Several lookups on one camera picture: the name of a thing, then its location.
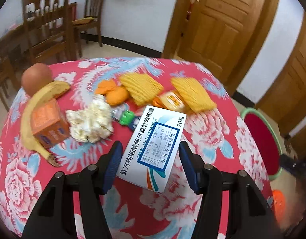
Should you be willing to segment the orange small carton box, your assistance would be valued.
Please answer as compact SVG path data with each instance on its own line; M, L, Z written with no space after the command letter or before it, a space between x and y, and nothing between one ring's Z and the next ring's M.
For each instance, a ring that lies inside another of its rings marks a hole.
M55 98L32 111L30 125L44 148L51 148L70 136L69 124Z

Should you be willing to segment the white tissue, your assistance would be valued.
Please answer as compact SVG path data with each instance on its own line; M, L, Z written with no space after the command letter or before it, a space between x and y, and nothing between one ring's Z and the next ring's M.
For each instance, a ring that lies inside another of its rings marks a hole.
M103 95L94 95L92 102L82 110L66 110L70 136L78 142L95 144L113 132L111 106Z

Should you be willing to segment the white medicine box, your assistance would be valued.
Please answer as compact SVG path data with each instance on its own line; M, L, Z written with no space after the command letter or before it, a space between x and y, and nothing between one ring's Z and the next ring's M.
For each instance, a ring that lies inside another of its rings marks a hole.
M181 141L186 114L146 106L122 155L116 176L162 193Z

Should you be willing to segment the orange snack packet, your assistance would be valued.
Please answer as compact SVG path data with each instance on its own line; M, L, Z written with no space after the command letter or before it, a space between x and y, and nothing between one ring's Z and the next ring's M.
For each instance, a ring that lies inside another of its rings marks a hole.
M171 90L156 96L152 105L166 110L186 113L189 110L188 105L176 90Z

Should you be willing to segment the orange object on floor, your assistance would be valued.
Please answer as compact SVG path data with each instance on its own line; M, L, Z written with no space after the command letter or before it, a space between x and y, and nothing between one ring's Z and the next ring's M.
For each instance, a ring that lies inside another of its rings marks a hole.
M286 199L280 190L273 190L272 195L276 220L281 223L285 215Z

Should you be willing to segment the wooden door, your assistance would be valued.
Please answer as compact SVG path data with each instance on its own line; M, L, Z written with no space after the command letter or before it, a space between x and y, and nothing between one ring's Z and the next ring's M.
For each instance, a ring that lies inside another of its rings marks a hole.
M286 145L292 146L298 157L306 156L306 123L295 132L306 117L306 14L289 59L255 108L278 124Z
M279 0L176 0L162 57L201 63L229 95L254 63Z

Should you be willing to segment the yellow banana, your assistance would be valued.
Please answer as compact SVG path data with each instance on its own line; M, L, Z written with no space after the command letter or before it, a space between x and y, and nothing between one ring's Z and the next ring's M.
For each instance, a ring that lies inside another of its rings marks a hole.
M56 157L51 154L34 135L34 114L46 103L57 99L71 89L69 83L64 81L52 81L37 91L27 102L21 117L20 135L22 145L30 151L35 151L49 164L60 167Z

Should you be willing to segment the green toy figure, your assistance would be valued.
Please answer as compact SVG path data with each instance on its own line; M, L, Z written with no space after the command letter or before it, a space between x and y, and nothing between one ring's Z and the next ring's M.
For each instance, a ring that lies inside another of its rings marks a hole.
M114 121L128 127L131 131L136 129L141 119L141 116L135 115L133 111L127 110L122 106L113 107L111 109L111 117Z

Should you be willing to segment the yellow foam net right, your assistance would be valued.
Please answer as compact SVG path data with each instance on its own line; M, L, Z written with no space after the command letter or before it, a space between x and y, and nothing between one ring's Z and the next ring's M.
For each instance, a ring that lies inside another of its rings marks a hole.
M196 79L192 77L172 77L170 81L193 112L213 110L217 107L217 104Z

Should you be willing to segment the yellow foam net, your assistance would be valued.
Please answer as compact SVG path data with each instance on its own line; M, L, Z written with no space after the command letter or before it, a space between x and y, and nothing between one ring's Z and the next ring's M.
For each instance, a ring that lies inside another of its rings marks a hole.
M119 77L137 106L143 106L158 96L164 87L148 74L125 73Z
M217 107L217 104L196 79L192 77L172 77L170 81L193 112L213 110Z

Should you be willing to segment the orange candy wrapper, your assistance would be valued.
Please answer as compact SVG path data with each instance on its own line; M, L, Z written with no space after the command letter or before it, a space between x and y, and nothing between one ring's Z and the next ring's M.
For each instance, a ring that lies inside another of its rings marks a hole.
M94 94L105 97L105 101L110 106L118 106L129 98L129 92L123 86L117 86L113 79L101 81Z

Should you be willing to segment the red apple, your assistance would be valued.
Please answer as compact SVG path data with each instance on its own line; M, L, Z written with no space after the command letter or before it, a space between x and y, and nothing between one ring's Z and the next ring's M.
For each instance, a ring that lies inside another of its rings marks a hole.
M30 97L52 81L52 71L49 66L43 63L36 63L30 66L23 72L21 77L21 85Z

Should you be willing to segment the left wooden chair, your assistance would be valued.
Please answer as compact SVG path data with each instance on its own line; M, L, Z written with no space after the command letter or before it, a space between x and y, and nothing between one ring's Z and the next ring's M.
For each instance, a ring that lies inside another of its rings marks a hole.
M17 80L15 71L11 65L9 58L7 56L3 57L2 55L0 55L0 88L2 88L6 99L9 98L8 93L7 93L7 88L8 88L8 85L6 83L7 79L11 81L11 84L13 85L13 88L16 92L21 88L21 85L19 81ZM4 108L8 112L9 107L4 99L4 96L2 92L0 91L0 100L2 104L4 105Z

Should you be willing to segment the wooden chair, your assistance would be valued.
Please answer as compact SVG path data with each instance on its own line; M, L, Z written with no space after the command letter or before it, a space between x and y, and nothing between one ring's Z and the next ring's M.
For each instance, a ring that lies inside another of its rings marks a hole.
M32 64L58 57L76 59L69 0L22 0L23 27Z
M21 88L21 85L19 81L17 80L15 71L11 65L9 58L7 56L3 57L2 55L0 55L0 88L2 88L6 99L9 98L8 93L7 93L7 88L8 88L8 85L6 83L7 79L11 81L11 84L13 85L13 88L16 92ZM4 96L2 92L0 91L0 100L2 104L4 105L4 108L8 112L9 107L4 99Z
M96 28L99 46L102 47L102 34L101 34L101 18L102 9L105 0L85 0L84 17L93 17L95 20L89 24L84 25L73 25L75 42L77 43L77 50L79 57L83 56L82 53L82 41L81 33L87 34L89 29Z

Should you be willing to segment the yellow foam net left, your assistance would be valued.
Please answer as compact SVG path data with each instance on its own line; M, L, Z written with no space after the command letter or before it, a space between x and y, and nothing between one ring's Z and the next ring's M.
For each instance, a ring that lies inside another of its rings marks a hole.
M119 77L137 106L143 106L158 96L164 87L148 74L125 73Z

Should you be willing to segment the near wooden chair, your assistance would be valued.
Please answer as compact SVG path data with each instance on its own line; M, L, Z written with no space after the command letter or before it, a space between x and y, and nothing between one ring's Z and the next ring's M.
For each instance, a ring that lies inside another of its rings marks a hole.
M76 59L69 0L22 0L23 27L32 64L58 57Z

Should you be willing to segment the wooden dining table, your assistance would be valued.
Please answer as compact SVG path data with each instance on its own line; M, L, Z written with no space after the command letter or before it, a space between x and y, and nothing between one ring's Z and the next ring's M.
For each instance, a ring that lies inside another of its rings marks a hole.
M62 52L67 60L76 59L72 24L75 3L22 0L22 5L23 23L0 38L1 52L6 54L10 45L24 42L25 55L33 64Z

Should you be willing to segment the yellow seat cushion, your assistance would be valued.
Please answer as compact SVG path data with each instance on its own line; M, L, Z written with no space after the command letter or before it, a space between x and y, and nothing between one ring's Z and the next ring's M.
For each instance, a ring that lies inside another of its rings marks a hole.
M84 24L89 24L91 22L93 22L95 20L95 18L93 17L86 17L86 18L81 18L78 20L74 20L72 22L73 25L84 25Z

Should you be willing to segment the far wooden chair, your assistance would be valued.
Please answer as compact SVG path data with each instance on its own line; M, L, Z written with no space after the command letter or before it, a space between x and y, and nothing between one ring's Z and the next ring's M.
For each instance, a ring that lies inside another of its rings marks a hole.
M77 43L77 50L79 57L83 56L82 53L82 41L81 33L87 34L89 29L96 28L99 46L102 47L102 34L101 34L101 18L102 9L105 0L85 0L84 17L93 17L95 20L89 24L84 25L73 25L75 42Z

